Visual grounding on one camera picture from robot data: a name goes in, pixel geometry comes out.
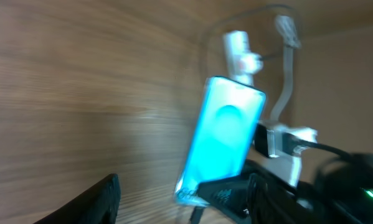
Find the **Galaxy S25 smartphone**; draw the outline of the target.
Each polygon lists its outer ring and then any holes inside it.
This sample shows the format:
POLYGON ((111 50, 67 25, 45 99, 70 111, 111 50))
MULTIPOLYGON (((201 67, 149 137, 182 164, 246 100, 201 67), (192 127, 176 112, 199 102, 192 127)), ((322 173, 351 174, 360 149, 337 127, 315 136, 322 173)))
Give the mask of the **Galaxy S25 smartphone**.
POLYGON ((199 184, 239 175, 266 102, 261 90, 226 77, 206 81, 185 166, 174 191, 177 203, 205 207, 199 184))

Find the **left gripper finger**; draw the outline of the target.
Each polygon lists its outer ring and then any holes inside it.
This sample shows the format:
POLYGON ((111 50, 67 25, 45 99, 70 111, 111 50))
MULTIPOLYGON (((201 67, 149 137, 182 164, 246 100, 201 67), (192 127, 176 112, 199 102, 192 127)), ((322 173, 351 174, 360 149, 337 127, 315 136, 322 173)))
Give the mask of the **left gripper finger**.
POLYGON ((121 200, 117 174, 109 174, 35 224, 115 224, 121 200))

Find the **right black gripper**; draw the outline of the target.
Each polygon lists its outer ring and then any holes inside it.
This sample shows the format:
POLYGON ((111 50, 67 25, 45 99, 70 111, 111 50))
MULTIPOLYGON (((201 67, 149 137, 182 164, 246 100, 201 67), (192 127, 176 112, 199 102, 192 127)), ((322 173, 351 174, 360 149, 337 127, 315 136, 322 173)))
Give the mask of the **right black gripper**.
POLYGON ((199 184, 197 196, 239 224, 329 223, 323 201, 313 186, 291 187, 259 163, 245 161, 242 176, 199 184))

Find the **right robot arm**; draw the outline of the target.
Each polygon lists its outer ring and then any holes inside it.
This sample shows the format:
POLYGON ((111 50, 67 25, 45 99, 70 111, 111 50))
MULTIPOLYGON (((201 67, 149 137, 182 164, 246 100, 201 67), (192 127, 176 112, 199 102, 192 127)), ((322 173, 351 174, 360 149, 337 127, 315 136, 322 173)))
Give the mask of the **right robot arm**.
POLYGON ((247 160, 242 173, 203 182, 197 195, 236 223, 373 223, 373 154, 323 162, 296 187, 247 160))

